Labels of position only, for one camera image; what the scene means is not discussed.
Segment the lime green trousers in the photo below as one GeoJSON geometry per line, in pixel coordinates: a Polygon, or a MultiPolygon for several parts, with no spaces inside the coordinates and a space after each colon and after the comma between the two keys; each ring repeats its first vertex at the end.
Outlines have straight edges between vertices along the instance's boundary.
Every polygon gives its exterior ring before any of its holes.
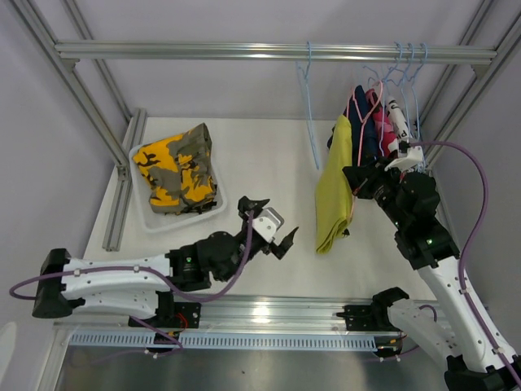
{"type": "Polygon", "coordinates": [[[325,169],[315,191],[315,251],[328,253],[352,221],[352,190],[343,168],[352,166],[352,127],[345,115],[335,123],[325,169]]]}

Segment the dark blue denim trousers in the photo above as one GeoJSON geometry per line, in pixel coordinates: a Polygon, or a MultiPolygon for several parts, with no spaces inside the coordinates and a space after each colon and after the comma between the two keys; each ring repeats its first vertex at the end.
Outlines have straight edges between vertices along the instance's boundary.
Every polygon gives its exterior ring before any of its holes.
{"type": "Polygon", "coordinates": [[[356,86],[328,139],[328,165],[364,167],[377,160],[379,147],[372,109],[366,91],[356,86]]]}

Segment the pink wire hanger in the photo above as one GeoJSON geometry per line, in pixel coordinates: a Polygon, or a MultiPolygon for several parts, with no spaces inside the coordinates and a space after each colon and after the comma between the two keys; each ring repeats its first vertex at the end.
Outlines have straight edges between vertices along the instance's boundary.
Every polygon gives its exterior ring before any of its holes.
{"type": "Polygon", "coordinates": [[[352,131],[352,166],[361,166],[378,158],[377,131],[361,85],[354,88],[349,98],[346,116],[352,131]]]}

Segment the yellow grey camouflage trousers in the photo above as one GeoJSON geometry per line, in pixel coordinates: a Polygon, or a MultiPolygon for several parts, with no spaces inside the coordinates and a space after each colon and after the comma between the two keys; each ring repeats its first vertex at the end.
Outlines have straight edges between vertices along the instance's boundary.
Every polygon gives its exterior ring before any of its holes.
{"type": "Polygon", "coordinates": [[[202,214],[216,205],[212,139],[206,124],[141,146],[132,161],[151,189],[154,213],[202,214]]]}

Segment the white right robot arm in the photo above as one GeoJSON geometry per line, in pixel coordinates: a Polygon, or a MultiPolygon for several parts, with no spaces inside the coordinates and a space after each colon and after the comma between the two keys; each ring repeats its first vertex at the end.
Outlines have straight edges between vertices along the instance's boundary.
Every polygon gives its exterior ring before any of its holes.
{"type": "Polygon", "coordinates": [[[399,288],[373,297],[371,322],[395,327],[444,371],[450,390],[515,390],[520,356],[501,335],[476,295],[452,236],[436,218],[440,196],[434,178],[401,174],[376,162],[343,169],[354,196],[374,200],[396,227],[395,241],[436,297],[450,328],[423,313],[399,288]]]}

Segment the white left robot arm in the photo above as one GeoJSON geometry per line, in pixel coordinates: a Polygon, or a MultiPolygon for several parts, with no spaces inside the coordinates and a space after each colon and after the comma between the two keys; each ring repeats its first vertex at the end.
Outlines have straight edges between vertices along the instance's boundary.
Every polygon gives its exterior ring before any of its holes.
{"type": "Polygon", "coordinates": [[[212,282],[237,280],[257,253],[281,260],[293,246],[294,231],[275,241],[284,220],[268,200],[244,196],[238,212],[242,225],[237,234],[217,231],[160,255],[95,261],[72,257],[65,248],[50,250],[41,267],[33,317],[60,319],[89,312],[169,325],[176,314],[174,293],[193,300],[194,292],[210,288],[212,282]]]}

